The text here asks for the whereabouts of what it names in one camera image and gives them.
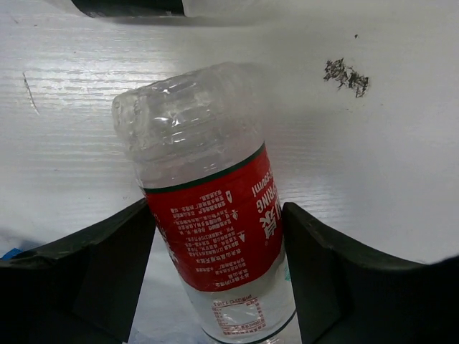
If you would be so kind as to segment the red label plastic bottle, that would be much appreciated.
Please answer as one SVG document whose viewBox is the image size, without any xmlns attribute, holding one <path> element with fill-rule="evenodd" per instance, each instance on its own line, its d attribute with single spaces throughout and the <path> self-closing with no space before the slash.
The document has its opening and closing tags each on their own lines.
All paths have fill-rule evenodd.
<svg viewBox="0 0 459 344">
<path fill-rule="evenodd" d="M 256 64 L 224 62 L 114 97 L 115 132 L 201 328 L 278 343 L 295 316 Z"/>
</svg>

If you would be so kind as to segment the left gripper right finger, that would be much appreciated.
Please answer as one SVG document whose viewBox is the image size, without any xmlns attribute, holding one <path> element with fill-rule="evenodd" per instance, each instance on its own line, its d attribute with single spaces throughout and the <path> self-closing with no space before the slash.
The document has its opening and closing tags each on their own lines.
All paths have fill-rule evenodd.
<svg viewBox="0 0 459 344">
<path fill-rule="evenodd" d="M 457 257 L 395 257 L 290 202 L 283 226 L 303 343 L 458 341 Z"/>
</svg>

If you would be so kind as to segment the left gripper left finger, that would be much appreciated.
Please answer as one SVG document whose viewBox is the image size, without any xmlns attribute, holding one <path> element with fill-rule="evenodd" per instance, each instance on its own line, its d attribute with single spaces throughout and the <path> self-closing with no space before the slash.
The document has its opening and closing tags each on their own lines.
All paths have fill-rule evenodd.
<svg viewBox="0 0 459 344">
<path fill-rule="evenodd" d="M 144 200 L 1 261 L 3 343 L 125 343 L 156 223 Z"/>
</svg>

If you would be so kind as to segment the black label plastic bottle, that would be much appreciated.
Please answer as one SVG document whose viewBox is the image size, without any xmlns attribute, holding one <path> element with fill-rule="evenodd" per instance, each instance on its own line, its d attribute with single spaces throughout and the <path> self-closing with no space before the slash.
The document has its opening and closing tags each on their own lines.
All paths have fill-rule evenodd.
<svg viewBox="0 0 459 344">
<path fill-rule="evenodd" d="M 246 0 L 77 0 L 72 3 L 83 14 L 95 17 L 233 17 L 258 14 L 275 6 L 274 1 Z"/>
</svg>

